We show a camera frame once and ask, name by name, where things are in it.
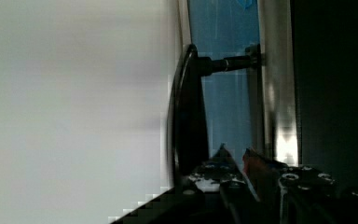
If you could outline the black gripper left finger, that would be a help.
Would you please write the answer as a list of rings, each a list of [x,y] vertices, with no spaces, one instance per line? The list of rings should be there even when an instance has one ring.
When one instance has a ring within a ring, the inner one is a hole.
[[[174,187],[111,224],[257,224],[256,199],[225,147],[188,175],[173,163]]]

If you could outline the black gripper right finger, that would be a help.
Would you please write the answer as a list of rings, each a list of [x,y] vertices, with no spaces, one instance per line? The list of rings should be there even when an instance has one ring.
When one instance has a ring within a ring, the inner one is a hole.
[[[358,187],[338,191],[328,173],[289,166],[251,148],[242,161],[259,200],[277,210],[279,224],[358,224]]]

